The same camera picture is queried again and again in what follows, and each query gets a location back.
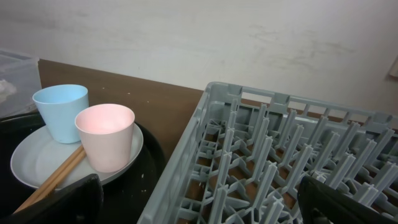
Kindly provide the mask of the blue plastic cup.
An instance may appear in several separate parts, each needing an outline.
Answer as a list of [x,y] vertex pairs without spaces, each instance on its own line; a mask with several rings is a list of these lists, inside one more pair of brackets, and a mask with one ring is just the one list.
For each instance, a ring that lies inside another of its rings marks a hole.
[[50,86],[34,93],[32,99],[54,140],[62,144],[80,141],[75,118],[89,107],[85,86]]

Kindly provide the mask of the white napkin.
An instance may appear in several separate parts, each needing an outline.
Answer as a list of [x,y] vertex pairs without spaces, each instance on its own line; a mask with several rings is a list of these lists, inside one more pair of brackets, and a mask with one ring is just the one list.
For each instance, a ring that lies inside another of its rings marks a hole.
[[12,84],[2,79],[0,81],[0,103],[7,100],[11,95],[17,92],[17,88]]

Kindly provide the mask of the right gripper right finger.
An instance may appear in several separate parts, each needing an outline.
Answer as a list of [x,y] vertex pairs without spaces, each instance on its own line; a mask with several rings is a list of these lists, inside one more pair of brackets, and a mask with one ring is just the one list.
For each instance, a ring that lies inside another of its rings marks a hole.
[[397,224],[309,176],[301,180],[297,201],[304,224]]

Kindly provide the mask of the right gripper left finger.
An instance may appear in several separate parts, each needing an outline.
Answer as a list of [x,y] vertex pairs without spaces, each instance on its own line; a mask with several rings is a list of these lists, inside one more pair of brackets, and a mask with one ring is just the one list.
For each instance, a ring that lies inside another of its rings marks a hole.
[[48,197],[1,219],[1,224],[94,223],[103,206],[100,178],[90,174]]

